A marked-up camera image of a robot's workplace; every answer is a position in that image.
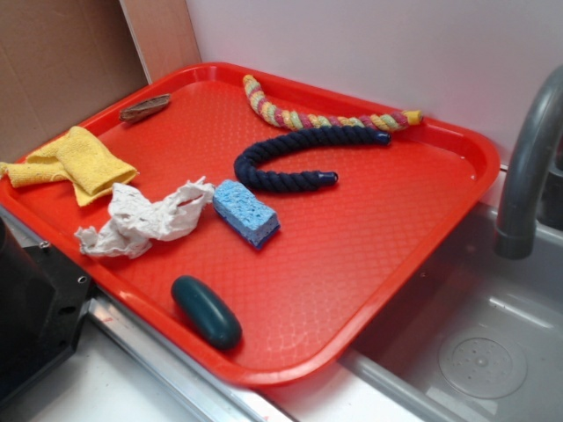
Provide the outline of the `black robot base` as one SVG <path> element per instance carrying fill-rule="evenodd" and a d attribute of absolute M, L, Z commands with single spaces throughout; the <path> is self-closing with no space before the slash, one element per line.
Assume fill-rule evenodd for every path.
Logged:
<path fill-rule="evenodd" d="M 56 247 L 24 247 L 1 222 L 2 407 L 76 351 L 92 288 Z"/>

